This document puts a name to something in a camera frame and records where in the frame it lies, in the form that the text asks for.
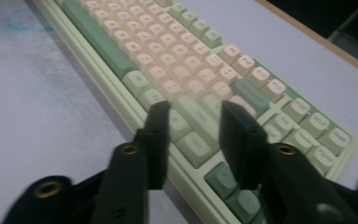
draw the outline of keyboard frame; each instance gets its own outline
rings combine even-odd
[[[109,104],[118,112],[120,118],[123,119],[130,130],[135,133],[137,129],[143,128],[147,117],[145,110],[121,83],[121,80],[117,78],[115,73],[105,64],[101,56],[94,50],[87,39],[72,24],[65,13],[62,12],[59,5],[57,5],[54,0],[33,1],[45,18],[53,26],[61,40],[65,43],[68,49],[72,51],[73,55],[89,74],[89,77],[99,88]],[[218,51],[223,47],[224,46],[221,46],[214,50]],[[307,99],[298,91],[294,91],[300,95],[301,98]],[[311,105],[315,109],[322,111],[314,104]],[[330,117],[328,118],[343,129],[339,123],[335,122]],[[353,149],[345,150],[337,157],[337,164],[331,171],[329,171],[326,176],[327,179],[337,181],[343,169],[349,162],[352,154],[355,152],[358,142],[352,134],[350,134],[350,136],[351,143],[347,146],[347,148]],[[187,169],[192,167],[191,164],[186,160],[182,153],[180,153],[180,151],[173,144],[171,144],[168,178],[175,185],[177,190],[182,195],[185,195],[184,199],[203,222],[240,223],[227,206],[219,206],[218,209],[216,209],[217,206],[213,206],[213,202],[222,202],[222,200],[214,193],[214,191],[203,179],[212,170],[212,168],[222,162],[222,158],[224,158],[223,154],[219,150],[203,165],[201,165],[196,174],[192,174],[191,169]],[[201,192],[199,187],[188,177],[189,175],[193,175],[197,180],[199,180],[197,185],[203,186],[203,192]]]

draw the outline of white keycap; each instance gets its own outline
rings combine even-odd
[[[93,15],[96,10],[101,10],[101,5],[96,1],[86,1],[84,7],[90,15]]]
[[[165,49],[159,43],[152,42],[146,46],[145,52],[148,53],[153,59],[158,59],[165,53]]]
[[[191,73],[183,66],[176,66],[170,72],[170,77],[182,86],[191,80]]]
[[[211,69],[204,68],[196,74],[198,80],[205,88],[209,89],[214,83],[218,81],[217,75]]]
[[[197,44],[197,38],[190,32],[184,32],[181,34],[179,40],[182,42],[182,44],[188,46],[189,48]]]
[[[155,88],[170,79],[167,72],[160,66],[153,66],[147,69],[145,75]]]
[[[174,37],[173,35],[170,34],[166,34],[166,35],[162,35],[159,38],[159,43],[165,48],[165,49],[169,49],[171,46],[173,46],[174,44],[176,44],[176,37]]]
[[[148,44],[153,42],[153,36],[148,32],[141,31],[135,35],[134,40],[141,45],[142,48],[145,48]]]
[[[130,36],[135,36],[135,34],[142,31],[142,26],[137,21],[127,21],[124,25],[124,30],[130,34]]]
[[[116,13],[123,10],[118,3],[113,2],[107,3],[105,8],[111,16],[116,16]]]
[[[115,20],[123,26],[127,21],[131,21],[131,16],[127,12],[119,11],[114,16]]]
[[[164,28],[167,28],[170,24],[174,23],[175,20],[173,17],[168,13],[162,13],[156,18],[156,21],[162,25]]]
[[[107,20],[110,20],[110,15],[105,10],[95,10],[93,17],[98,22],[98,24],[103,25]]]
[[[223,68],[223,60],[217,56],[217,54],[208,55],[205,58],[206,67],[211,69],[213,72],[218,72],[221,68]]]
[[[261,66],[258,66],[246,78],[258,89],[260,89],[269,82],[269,71]]]
[[[157,39],[161,35],[165,34],[165,29],[160,24],[153,24],[149,26],[147,32],[153,36],[153,38]]]
[[[196,74],[202,68],[203,64],[199,58],[190,56],[182,61],[182,65],[192,74]]]
[[[138,69],[141,70],[142,72],[154,65],[153,58],[145,53],[138,54],[134,62],[138,67]]]
[[[283,94],[286,91],[286,86],[281,83],[280,80],[272,79],[266,86],[261,88],[261,91],[267,95],[270,101],[275,103],[283,97]]]
[[[114,38],[116,31],[121,30],[119,24],[116,21],[108,20],[103,22],[103,29],[109,34],[110,37]]]
[[[170,54],[175,57],[177,62],[181,62],[186,56],[188,56],[189,51],[187,47],[183,45],[176,45],[171,48]]]
[[[171,54],[163,54],[159,57],[158,64],[162,69],[171,71],[177,65],[177,61]]]
[[[183,95],[183,90],[178,83],[173,80],[168,80],[158,88],[161,94],[167,98],[170,102],[174,101],[181,95]]]
[[[204,96],[207,93],[205,87],[195,79],[190,80],[185,84],[184,91],[194,100],[198,100],[200,97]]]
[[[196,57],[198,57],[200,60],[204,60],[211,53],[208,46],[200,42],[195,44],[192,49],[193,53],[195,53]]]
[[[133,0],[119,0],[118,2],[121,4],[121,7],[123,9],[128,9],[135,5],[135,2]]]
[[[222,81],[214,83],[208,92],[220,100],[226,100],[232,96],[231,88]]]
[[[237,105],[241,105],[252,116],[252,118],[257,118],[257,113],[255,112],[255,109],[245,100],[243,100],[239,95],[233,95],[228,100]]]
[[[124,45],[124,49],[123,51],[127,54],[127,56],[129,56],[129,58],[134,61],[136,56],[138,56],[138,54],[143,53],[142,51],[142,47],[136,43],[136,42],[127,42]]]
[[[139,23],[141,23],[142,27],[147,28],[150,25],[154,24],[154,19],[150,15],[144,14],[138,18]]]
[[[224,66],[217,72],[217,74],[220,80],[228,85],[238,78],[238,73],[231,66]]]
[[[174,22],[170,24],[167,28],[168,32],[175,36],[176,38],[179,37],[181,34],[184,34],[186,31],[186,28],[179,22]]]
[[[219,56],[228,64],[233,64],[241,56],[241,50],[235,45],[227,45],[222,51],[220,51]]]
[[[140,6],[133,6],[129,8],[129,12],[132,18],[137,20],[140,16],[145,14],[145,10]]]
[[[148,8],[154,4],[154,1],[153,0],[138,0],[138,4],[142,8]]]
[[[157,18],[159,15],[164,13],[164,10],[159,5],[153,4],[149,7],[147,7],[146,13],[149,14],[150,16],[152,16],[153,18]]]
[[[114,33],[113,39],[123,49],[124,45],[131,41],[131,36],[127,32],[119,30]]]
[[[241,76],[246,77],[255,67],[255,61],[247,56],[242,55],[231,65]]]

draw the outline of spacebar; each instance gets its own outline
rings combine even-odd
[[[135,64],[78,2],[64,0],[58,5],[119,79],[136,70]]]

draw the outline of blue marker stain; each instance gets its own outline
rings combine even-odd
[[[53,30],[38,10],[30,8],[12,11],[6,18],[6,23],[11,29],[18,31],[49,32]]]

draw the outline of black plastic part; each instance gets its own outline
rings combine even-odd
[[[168,101],[152,105],[145,127],[137,131],[133,140],[147,148],[148,189],[162,189],[167,176],[170,106]]]
[[[33,183],[11,207],[4,224],[68,223],[73,189],[65,176],[48,176]]]
[[[118,146],[105,171],[93,224],[147,223],[147,155],[135,142]]]
[[[261,203],[268,223],[358,223],[358,216],[333,185],[295,147],[272,145],[266,165],[267,183],[261,188]],[[274,211],[280,206],[285,208]]]
[[[219,143],[241,189],[257,189],[270,147],[267,134],[240,105],[222,102]]]

